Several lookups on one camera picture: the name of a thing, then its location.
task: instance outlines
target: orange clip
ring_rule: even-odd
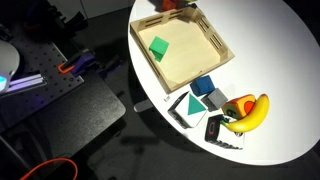
[[[70,71],[74,68],[74,66],[71,66],[71,67],[63,70],[63,69],[61,68],[63,65],[64,65],[64,63],[62,63],[62,64],[60,64],[60,65],[58,66],[58,69],[59,69],[59,71],[60,71],[62,74],[67,74],[68,72],[70,72]]]

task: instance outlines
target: green cube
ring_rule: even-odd
[[[160,62],[162,60],[164,54],[166,53],[168,46],[169,46],[169,43],[167,41],[156,36],[153,39],[153,41],[149,47],[149,50],[155,56],[156,61]]]

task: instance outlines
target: white round table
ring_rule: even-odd
[[[225,159],[252,165],[285,163],[309,151],[320,138],[320,49],[298,15],[281,0],[198,0],[197,6],[235,54],[208,73],[230,100],[246,94],[270,99],[264,122],[245,134],[242,150],[207,143],[207,121],[183,129],[167,112],[186,85],[166,94],[128,32],[131,59],[146,94],[161,115],[201,148]],[[159,12],[148,0],[135,2],[129,23]],[[210,117],[221,110],[207,113]]]

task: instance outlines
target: orange cable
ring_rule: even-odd
[[[51,160],[48,160],[48,161],[45,161],[39,165],[37,165],[36,167],[34,167],[33,169],[31,169],[31,171],[29,171],[27,174],[25,174],[22,178],[20,178],[20,180],[26,180],[27,178],[29,178],[32,173],[34,173],[36,170],[38,170],[40,167],[44,166],[44,165],[47,165],[49,163],[52,163],[52,162],[56,162],[56,161],[66,161],[66,162],[69,162],[70,164],[73,165],[74,169],[75,169],[75,174],[74,174],[74,177],[73,177],[73,180],[76,180],[77,176],[78,176],[78,167],[76,165],[75,162],[73,162],[71,159],[68,159],[68,158],[55,158],[55,159],[51,159]]]

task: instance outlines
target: gray cube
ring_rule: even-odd
[[[228,99],[219,88],[216,88],[210,94],[204,96],[201,101],[208,107],[208,111],[212,112],[220,109],[226,102],[228,102]]]

